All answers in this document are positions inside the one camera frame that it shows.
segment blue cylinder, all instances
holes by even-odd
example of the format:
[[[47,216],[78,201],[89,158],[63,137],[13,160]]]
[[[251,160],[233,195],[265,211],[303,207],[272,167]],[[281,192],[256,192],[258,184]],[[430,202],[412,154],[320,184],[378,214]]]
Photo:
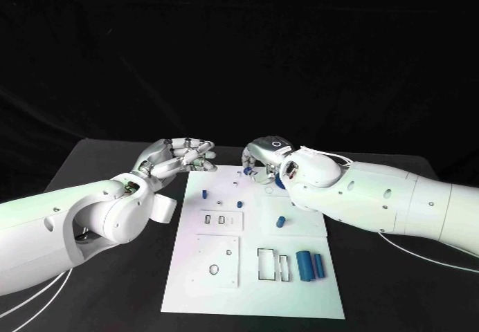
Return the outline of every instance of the blue cylinder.
[[[314,254],[314,262],[316,262],[317,278],[321,279],[324,277],[324,268],[321,267],[321,255],[320,254]]]
[[[278,186],[281,189],[285,189],[284,184],[282,184],[282,181],[281,181],[281,179],[280,179],[280,173],[274,176],[274,183],[277,184],[277,186]]]
[[[282,225],[284,225],[284,221],[285,221],[287,219],[282,217],[282,216],[280,216],[280,218],[277,219],[277,227],[278,228],[281,228],[282,227]]]
[[[301,282],[310,282],[316,279],[314,270],[311,268],[311,254],[308,251],[298,251],[295,253],[298,278]]]

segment table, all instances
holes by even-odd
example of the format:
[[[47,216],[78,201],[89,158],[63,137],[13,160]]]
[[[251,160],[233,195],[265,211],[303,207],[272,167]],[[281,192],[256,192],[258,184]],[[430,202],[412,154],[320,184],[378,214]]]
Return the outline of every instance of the table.
[[[131,170],[150,143],[80,140],[47,191],[111,178]],[[239,147],[216,147],[218,165],[239,165]],[[340,153],[435,178],[418,156]],[[476,331],[479,275],[432,264],[394,248],[378,234],[324,218],[346,320],[161,313],[160,306],[187,174],[160,193],[179,201],[170,224],[148,221],[138,238],[72,270],[62,293],[21,329],[27,331]],[[479,269],[479,259],[438,242],[389,236],[412,252]],[[0,312],[41,288],[0,297]],[[11,331],[47,302],[52,287],[0,321]]]

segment circular hole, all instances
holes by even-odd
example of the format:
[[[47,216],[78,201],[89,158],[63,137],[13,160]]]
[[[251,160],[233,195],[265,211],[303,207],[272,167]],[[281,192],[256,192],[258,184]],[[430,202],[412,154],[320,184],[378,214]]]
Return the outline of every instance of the circular hole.
[[[391,197],[391,189],[388,189],[388,190],[383,192],[382,197],[383,197],[385,199],[388,199],[388,198]]]
[[[209,266],[209,273],[212,274],[212,275],[215,275],[216,273],[218,273],[218,271],[219,271],[219,269],[218,269],[218,265],[210,265]]]
[[[53,231],[53,220],[50,218],[44,218],[43,220],[44,227],[52,232]]]

